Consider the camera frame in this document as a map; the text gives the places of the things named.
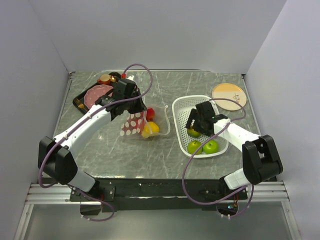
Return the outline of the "yellow green mango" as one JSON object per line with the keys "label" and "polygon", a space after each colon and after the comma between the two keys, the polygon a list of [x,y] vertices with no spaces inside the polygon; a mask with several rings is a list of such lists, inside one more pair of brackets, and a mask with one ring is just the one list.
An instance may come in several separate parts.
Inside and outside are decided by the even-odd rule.
{"label": "yellow green mango", "polygon": [[188,128],[186,131],[187,131],[187,134],[188,134],[190,137],[199,138],[199,137],[201,136],[201,133],[195,131],[192,127],[191,127],[191,128]]}

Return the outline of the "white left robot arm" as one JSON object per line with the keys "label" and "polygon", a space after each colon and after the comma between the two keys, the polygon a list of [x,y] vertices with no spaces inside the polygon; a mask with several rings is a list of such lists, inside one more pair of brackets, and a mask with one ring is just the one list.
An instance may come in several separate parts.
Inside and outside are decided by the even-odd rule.
{"label": "white left robot arm", "polygon": [[136,83],[127,78],[117,78],[112,89],[99,97],[89,111],[76,123],[54,138],[45,136],[39,142],[38,182],[46,173],[62,185],[71,185],[81,190],[88,201],[100,193],[97,180],[82,171],[75,158],[82,147],[100,128],[127,111],[130,114],[146,110],[142,94]]}

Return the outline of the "yellow pear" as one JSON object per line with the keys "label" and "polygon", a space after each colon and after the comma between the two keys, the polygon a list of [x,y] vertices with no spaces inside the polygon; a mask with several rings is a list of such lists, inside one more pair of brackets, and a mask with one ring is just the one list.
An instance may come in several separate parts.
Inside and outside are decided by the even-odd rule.
{"label": "yellow pear", "polygon": [[159,134],[159,131],[160,128],[156,123],[154,123],[153,121],[148,121],[144,127],[143,132],[141,133],[141,136],[143,138],[154,137]]}

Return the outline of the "clear polka dot zip bag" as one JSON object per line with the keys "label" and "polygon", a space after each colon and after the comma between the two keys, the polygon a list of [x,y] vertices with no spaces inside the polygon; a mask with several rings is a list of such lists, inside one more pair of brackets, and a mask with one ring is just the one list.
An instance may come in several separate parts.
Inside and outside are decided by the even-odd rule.
{"label": "clear polka dot zip bag", "polygon": [[130,139],[147,139],[166,136],[171,131],[167,110],[169,106],[148,105],[145,111],[129,114],[119,135]]}

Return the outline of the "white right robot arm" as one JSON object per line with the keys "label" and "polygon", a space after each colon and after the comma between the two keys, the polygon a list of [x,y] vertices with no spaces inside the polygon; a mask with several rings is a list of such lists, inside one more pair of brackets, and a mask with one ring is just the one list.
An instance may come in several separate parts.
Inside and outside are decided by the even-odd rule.
{"label": "white right robot arm", "polygon": [[249,184],[257,185],[283,172],[283,165],[274,139],[260,136],[235,123],[223,114],[216,114],[210,101],[199,103],[189,114],[187,128],[212,137],[222,137],[242,153],[242,168],[222,178],[219,195],[232,198],[237,189]]}

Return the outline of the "red apple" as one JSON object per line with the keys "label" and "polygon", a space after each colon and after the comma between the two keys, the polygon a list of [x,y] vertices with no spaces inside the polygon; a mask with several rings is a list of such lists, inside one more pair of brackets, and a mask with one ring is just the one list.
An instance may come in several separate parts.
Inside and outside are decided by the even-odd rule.
{"label": "red apple", "polygon": [[140,133],[142,133],[144,131],[145,125],[147,123],[148,122],[143,117],[138,119],[137,124],[138,124],[138,129],[139,129]]}
{"label": "red apple", "polygon": [[153,121],[153,119],[154,119],[154,117],[155,117],[155,110],[152,108],[152,107],[149,107],[148,109],[147,109],[147,111],[146,111],[146,120],[148,121],[148,122],[152,122]]}

